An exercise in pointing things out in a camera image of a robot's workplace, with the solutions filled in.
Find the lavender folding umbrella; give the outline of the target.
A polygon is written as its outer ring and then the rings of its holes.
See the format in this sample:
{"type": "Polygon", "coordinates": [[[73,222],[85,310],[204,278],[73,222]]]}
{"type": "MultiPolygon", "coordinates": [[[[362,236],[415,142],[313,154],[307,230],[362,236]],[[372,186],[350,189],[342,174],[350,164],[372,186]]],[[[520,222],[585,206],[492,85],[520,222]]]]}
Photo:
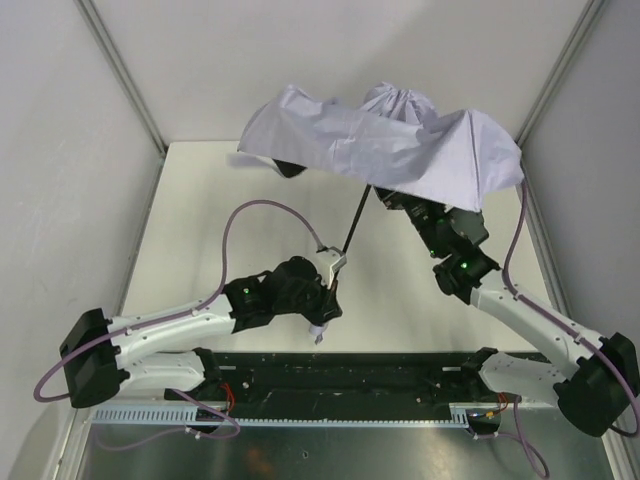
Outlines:
{"type": "Polygon", "coordinates": [[[521,183],[521,150],[488,115],[440,116],[422,94],[388,84],[357,109],[288,86],[246,125],[240,152],[286,177],[322,170],[482,214],[486,195],[521,183]]]}

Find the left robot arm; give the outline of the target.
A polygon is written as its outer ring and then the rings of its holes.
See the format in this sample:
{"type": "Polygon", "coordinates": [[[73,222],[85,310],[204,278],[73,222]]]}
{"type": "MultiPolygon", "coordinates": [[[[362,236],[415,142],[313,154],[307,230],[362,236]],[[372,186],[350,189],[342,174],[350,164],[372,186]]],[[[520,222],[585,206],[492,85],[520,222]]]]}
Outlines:
{"type": "Polygon", "coordinates": [[[265,327],[278,316],[301,316],[320,338],[342,314],[337,275],[346,262],[343,252],[325,249],[233,280],[212,301],[111,319],[100,308],[83,313],[60,346],[72,406],[93,407],[127,388],[193,392],[215,380],[215,364],[201,349],[177,352],[179,344],[265,327]]]}

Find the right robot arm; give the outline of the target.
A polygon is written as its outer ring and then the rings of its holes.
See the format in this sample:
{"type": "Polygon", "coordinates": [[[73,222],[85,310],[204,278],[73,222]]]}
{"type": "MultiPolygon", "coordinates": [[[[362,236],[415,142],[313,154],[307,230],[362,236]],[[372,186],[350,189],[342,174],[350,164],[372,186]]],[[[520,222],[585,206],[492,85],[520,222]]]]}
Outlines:
{"type": "Polygon", "coordinates": [[[506,265],[482,251],[489,233],[481,213],[382,188],[376,195],[387,209],[407,214],[438,261],[433,272],[444,294],[496,318],[544,356],[534,361],[481,349],[469,367],[487,389],[554,406],[593,437],[613,428],[626,410],[639,410],[633,342],[586,328],[518,286],[506,265]]]}

